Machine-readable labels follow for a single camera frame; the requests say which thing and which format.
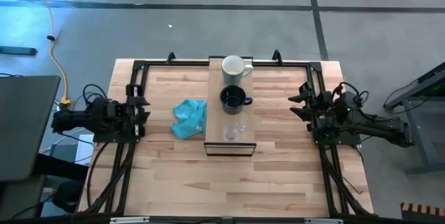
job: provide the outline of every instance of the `gray floor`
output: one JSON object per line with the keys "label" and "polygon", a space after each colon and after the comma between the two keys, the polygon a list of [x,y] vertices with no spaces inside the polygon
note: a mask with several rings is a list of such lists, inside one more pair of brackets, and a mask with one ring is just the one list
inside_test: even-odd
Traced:
{"label": "gray floor", "polygon": [[[53,0],[118,3],[310,5],[310,0]],[[445,0],[318,0],[322,6],[445,6]],[[71,98],[87,83],[107,89],[116,58],[178,58],[238,54],[320,60],[312,12],[247,10],[53,9],[54,55],[65,68]],[[0,72],[59,74],[48,57],[46,8],[0,7],[0,45],[38,49],[35,57],[0,56]],[[321,13],[329,59],[340,61],[346,81],[371,96],[365,111],[384,114],[382,103],[444,61],[445,14]],[[43,147],[58,140],[49,130]],[[420,164],[416,148],[372,138],[364,143],[366,176],[375,212],[400,218],[400,203],[445,207],[445,174],[407,178]]]}

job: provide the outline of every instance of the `cloth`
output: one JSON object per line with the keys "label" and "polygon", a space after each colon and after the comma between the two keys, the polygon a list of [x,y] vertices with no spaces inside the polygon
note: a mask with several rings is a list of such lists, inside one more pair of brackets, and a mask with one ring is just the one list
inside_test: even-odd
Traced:
{"label": "cloth", "polygon": [[172,125],[173,134],[179,139],[185,139],[195,134],[206,134],[207,101],[186,99],[173,108],[178,124]]}

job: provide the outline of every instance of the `wooden table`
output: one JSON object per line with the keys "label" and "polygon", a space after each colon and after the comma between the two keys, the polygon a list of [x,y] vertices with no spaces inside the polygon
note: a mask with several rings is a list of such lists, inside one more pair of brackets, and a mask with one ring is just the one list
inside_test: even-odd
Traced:
{"label": "wooden table", "polygon": [[[117,59],[108,97],[124,102],[133,59]],[[326,90],[343,81],[339,62],[322,62]],[[253,157],[207,157],[204,136],[177,141],[170,130],[172,108],[184,99],[206,99],[209,67],[150,67],[145,98],[152,112],[147,135],[136,146],[125,215],[147,216],[328,216],[318,148],[306,122],[290,112],[287,97],[307,80],[297,67],[255,67]],[[116,144],[110,144],[92,174],[94,200],[110,179]],[[365,209],[372,210],[357,151],[339,146],[343,176]],[[338,191],[334,186],[337,209]],[[117,187],[116,206],[120,194]],[[86,208],[86,193],[79,210]]]}

